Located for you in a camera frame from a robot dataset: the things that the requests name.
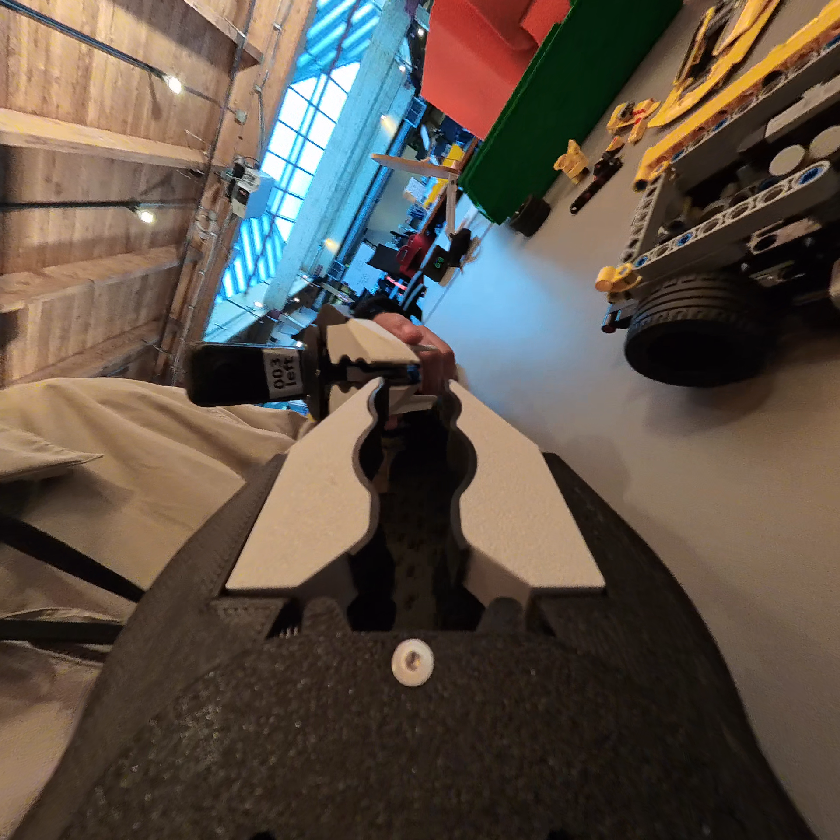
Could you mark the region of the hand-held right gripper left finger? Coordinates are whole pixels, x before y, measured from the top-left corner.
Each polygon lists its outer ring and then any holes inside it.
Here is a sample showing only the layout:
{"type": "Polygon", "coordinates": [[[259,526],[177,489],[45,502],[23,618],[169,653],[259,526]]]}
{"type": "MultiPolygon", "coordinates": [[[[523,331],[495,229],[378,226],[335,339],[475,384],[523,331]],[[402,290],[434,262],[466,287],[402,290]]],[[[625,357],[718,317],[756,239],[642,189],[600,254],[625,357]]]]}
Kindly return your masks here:
{"type": "Polygon", "coordinates": [[[369,542],[379,503],[361,467],[383,379],[364,385],[288,451],[226,582],[231,595],[356,597],[350,556],[369,542]]]}

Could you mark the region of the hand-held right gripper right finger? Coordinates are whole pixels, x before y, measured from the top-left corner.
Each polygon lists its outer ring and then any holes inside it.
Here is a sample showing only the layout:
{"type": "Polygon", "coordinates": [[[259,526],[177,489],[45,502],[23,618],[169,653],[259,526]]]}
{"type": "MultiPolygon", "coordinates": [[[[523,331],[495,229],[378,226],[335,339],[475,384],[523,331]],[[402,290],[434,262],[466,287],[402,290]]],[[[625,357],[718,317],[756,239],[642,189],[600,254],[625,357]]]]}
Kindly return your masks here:
{"type": "Polygon", "coordinates": [[[450,439],[463,457],[452,528],[462,582],[484,607],[601,594],[605,578],[545,454],[464,386],[448,384],[450,439]]]}

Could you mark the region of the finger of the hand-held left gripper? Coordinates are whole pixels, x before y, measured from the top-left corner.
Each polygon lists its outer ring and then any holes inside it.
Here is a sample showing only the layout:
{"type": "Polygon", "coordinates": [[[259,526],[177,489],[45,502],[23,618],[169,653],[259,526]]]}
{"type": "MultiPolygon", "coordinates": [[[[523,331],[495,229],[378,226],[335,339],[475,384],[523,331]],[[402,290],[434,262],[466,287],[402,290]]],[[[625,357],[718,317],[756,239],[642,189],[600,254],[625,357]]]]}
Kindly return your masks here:
{"type": "Polygon", "coordinates": [[[435,395],[417,393],[414,387],[380,388],[380,419],[424,412],[435,406],[435,395]]]}
{"type": "Polygon", "coordinates": [[[381,377],[394,385],[421,384],[417,353],[380,324],[352,318],[329,325],[325,333],[335,382],[362,385],[381,377]]]}

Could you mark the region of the person's left hand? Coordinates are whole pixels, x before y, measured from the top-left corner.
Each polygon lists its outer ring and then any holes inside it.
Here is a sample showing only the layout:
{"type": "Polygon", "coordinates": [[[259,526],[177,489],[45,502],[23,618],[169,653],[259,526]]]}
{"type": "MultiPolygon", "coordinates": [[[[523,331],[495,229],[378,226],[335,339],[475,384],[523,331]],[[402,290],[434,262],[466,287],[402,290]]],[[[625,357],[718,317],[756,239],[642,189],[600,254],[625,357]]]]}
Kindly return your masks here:
{"type": "Polygon", "coordinates": [[[423,325],[416,325],[395,312],[379,313],[373,321],[413,348],[421,362],[421,393],[426,396],[441,396],[448,383],[458,379],[455,352],[433,331],[423,325]]]}

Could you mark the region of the black toy wheel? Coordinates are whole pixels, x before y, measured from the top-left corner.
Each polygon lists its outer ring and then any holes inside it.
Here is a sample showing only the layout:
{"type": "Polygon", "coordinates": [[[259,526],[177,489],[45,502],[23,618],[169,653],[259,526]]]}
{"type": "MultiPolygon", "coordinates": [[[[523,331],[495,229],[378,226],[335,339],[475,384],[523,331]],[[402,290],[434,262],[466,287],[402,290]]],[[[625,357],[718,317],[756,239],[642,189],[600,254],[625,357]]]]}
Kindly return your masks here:
{"type": "Polygon", "coordinates": [[[543,198],[530,195],[508,219],[509,228],[525,238],[534,236],[551,215],[552,207],[543,198]]]}

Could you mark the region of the small yellow toy piece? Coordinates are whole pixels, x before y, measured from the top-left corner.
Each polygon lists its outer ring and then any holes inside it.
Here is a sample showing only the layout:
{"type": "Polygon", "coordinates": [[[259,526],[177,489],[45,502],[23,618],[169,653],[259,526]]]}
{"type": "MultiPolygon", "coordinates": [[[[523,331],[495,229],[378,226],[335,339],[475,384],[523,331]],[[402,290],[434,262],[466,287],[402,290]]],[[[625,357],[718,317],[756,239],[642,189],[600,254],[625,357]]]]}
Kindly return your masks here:
{"type": "Polygon", "coordinates": [[[557,158],[553,168],[556,172],[563,173],[575,185],[581,184],[591,172],[588,158],[574,139],[569,140],[566,152],[557,158]]]}
{"type": "Polygon", "coordinates": [[[661,106],[661,101],[648,98],[642,101],[625,101],[614,109],[609,118],[606,130],[613,138],[621,139],[626,133],[626,139],[619,145],[611,142],[610,149],[618,149],[621,144],[636,145],[643,138],[649,121],[661,106]]]}

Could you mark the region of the black toy beam piece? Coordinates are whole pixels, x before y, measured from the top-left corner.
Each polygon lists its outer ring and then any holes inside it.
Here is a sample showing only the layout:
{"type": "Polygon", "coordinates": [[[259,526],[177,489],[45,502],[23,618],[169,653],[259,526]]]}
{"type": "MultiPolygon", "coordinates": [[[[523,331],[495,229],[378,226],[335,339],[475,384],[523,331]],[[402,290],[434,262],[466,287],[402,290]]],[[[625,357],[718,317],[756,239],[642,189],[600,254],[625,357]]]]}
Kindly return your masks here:
{"type": "Polygon", "coordinates": [[[570,214],[577,215],[622,167],[623,159],[619,151],[605,151],[594,165],[591,182],[570,205],[570,214]]]}

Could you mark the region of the green plastic bin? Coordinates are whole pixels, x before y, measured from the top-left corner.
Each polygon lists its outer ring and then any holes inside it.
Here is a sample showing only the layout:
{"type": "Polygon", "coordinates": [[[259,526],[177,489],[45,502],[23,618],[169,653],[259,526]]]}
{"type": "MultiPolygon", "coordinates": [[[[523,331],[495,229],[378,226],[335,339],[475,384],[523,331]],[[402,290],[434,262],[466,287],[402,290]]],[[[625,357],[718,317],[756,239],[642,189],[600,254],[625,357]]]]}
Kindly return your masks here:
{"type": "Polygon", "coordinates": [[[458,182],[493,224],[543,199],[569,140],[582,142],[623,89],[680,1],[575,2],[555,24],[458,182]]]}

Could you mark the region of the orange bag-shaped storage box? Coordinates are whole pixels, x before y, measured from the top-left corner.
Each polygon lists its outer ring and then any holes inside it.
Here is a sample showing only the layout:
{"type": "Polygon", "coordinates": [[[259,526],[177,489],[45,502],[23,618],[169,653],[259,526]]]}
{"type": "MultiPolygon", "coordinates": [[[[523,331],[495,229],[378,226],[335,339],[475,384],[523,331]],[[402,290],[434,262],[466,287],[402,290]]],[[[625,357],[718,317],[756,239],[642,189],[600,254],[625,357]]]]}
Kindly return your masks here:
{"type": "Polygon", "coordinates": [[[479,140],[571,1],[435,1],[422,97],[479,140]]]}

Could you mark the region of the yellow toy car chassis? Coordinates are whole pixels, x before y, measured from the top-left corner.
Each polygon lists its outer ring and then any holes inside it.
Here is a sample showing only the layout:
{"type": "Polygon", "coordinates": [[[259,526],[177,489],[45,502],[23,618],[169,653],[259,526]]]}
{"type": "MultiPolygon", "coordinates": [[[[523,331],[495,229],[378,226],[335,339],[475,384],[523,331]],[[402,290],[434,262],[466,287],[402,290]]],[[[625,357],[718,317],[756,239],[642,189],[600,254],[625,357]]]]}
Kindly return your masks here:
{"type": "Polygon", "coordinates": [[[839,2],[645,152],[604,333],[660,384],[759,374],[780,337],[838,329],[839,2]]]}

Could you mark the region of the yellow toy car hood panel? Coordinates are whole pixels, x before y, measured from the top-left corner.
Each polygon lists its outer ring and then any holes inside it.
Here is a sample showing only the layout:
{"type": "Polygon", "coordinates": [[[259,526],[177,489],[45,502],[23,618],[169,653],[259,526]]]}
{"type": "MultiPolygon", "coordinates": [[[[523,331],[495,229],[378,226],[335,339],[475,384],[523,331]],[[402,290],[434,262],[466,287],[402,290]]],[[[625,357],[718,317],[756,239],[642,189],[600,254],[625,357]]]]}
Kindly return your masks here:
{"type": "Polygon", "coordinates": [[[747,58],[780,4],[713,2],[701,16],[671,89],[648,126],[660,129],[675,123],[720,89],[747,58]]]}

